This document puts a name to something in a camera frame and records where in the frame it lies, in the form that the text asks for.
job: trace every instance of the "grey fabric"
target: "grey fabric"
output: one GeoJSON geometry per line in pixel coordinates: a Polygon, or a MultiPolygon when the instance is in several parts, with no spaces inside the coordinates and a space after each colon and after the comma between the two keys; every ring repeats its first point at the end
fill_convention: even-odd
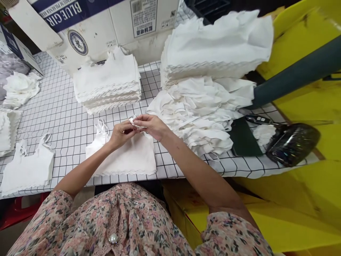
{"type": "Polygon", "coordinates": [[[5,99],[6,90],[3,86],[7,84],[6,78],[13,75],[13,72],[27,74],[29,67],[14,53],[5,54],[0,51],[0,102],[5,99]]]}

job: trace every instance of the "dark teal pipe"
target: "dark teal pipe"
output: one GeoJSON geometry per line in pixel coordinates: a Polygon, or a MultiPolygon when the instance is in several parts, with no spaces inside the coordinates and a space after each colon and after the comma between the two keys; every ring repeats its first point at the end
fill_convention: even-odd
{"type": "Polygon", "coordinates": [[[247,109],[256,109],[341,69],[341,36],[336,37],[254,89],[247,109]]]}

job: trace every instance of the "white fabric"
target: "white fabric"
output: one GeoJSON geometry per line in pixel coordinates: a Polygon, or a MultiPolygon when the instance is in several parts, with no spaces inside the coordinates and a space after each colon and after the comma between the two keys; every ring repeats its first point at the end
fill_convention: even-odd
{"type": "Polygon", "coordinates": [[[135,57],[121,47],[108,52],[103,65],[88,60],[74,74],[75,96],[89,114],[135,103],[141,99],[140,73],[135,57]]]}
{"type": "Polygon", "coordinates": [[[128,118],[128,120],[130,121],[130,123],[135,126],[138,130],[141,130],[143,127],[142,126],[137,126],[136,124],[134,124],[134,119],[137,117],[137,115],[133,115],[132,117],[128,118]]]}
{"type": "Polygon", "coordinates": [[[231,11],[204,26],[193,17],[168,36],[161,55],[161,86],[191,76],[241,78],[268,61],[274,29],[271,16],[257,18],[259,10],[231,11]]]}
{"type": "Polygon", "coordinates": [[[220,155],[233,145],[225,131],[243,116],[237,110],[251,105],[254,86],[233,78],[188,78],[160,91],[146,112],[157,115],[198,156],[220,155]]]}
{"type": "Polygon", "coordinates": [[[263,146],[270,142],[272,136],[276,134],[276,128],[273,125],[262,124],[258,126],[253,135],[257,139],[258,145],[263,146]]]}
{"type": "Polygon", "coordinates": [[[14,72],[6,79],[7,84],[4,85],[4,89],[7,91],[7,95],[2,103],[5,107],[17,109],[40,91],[39,80],[41,77],[33,72],[28,75],[14,72]]]}
{"type": "Polygon", "coordinates": [[[22,111],[0,108],[0,157],[14,150],[22,111]]]}
{"type": "MultiPolygon", "coordinates": [[[[110,140],[108,128],[102,120],[97,125],[97,134],[93,142],[85,148],[85,157],[89,158],[110,140]]],[[[156,173],[153,138],[146,133],[139,133],[122,147],[111,153],[97,168],[93,177],[117,174],[156,173]]]]}
{"type": "Polygon", "coordinates": [[[45,143],[51,137],[50,133],[40,139],[35,153],[27,156],[27,141],[16,144],[13,160],[4,169],[0,186],[1,196],[7,196],[30,187],[45,186],[52,178],[54,153],[45,143]]]}

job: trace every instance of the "grid tablecloth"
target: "grid tablecloth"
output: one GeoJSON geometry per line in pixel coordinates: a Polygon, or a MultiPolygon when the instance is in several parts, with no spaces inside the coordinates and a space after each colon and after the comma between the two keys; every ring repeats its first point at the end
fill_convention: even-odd
{"type": "MultiPolygon", "coordinates": [[[[176,24],[182,23],[191,16],[193,16],[191,11],[179,10],[176,24]]],[[[94,139],[96,134],[94,124],[97,119],[104,119],[109,130],[113,130],[115,124],[125,121],[133,115],[145,113],[148,105],[161,90],[160,62],[140,66],[141,101],[90,116],[76,101],[72,78],[46,52],[37,54],[35,58],[44,73],[44,78],[40,85],[40,92],[19,109],[23,111],[23,116],[16,140],[27,139],[28,155],[32,155],[38,146],[40,137],[46,132],[52,133],[50,145],[55,151],[52,180],[49,185],[31,187],[7,197],[51,191],[67,173],[85,160],[85,147],[94,139]]],[[[254,110],[252,113],[270,117],[274,122],[285,122],[272,104],[254,110]]],[[[154,140],[154,149],[157,165],[157,172],[154,175],[100,176],[91,178],[86,186],[184,176],[171,155],[156,140],[154,140]]],[[[5,166],[12,161],[13,156],[14,151],[0,158],[0,184],[5,166]]],[[[219,156],[220,161],[209,160],[206,156],[203,156],[202,159],[224,177],[259,178],[290,170],[290,168],[272,162],[265,155],[250,158],[236,157],[231,151],[227,151],[219,156]]],[[[298,166],[316,161],[318,158],[311,153],[298,166]]]]}

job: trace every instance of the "round logo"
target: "round logo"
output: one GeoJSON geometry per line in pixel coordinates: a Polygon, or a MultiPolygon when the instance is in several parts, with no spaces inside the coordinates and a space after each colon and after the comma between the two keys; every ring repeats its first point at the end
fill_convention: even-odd
{"type": "Polygon", "coordinates": [[[80,55],[88,54],[88,46],[84,40],[84,38],[75,30],[69,30],[68,32],[69,42],[72,45],[72,48],[78,52],[80,55]]]}

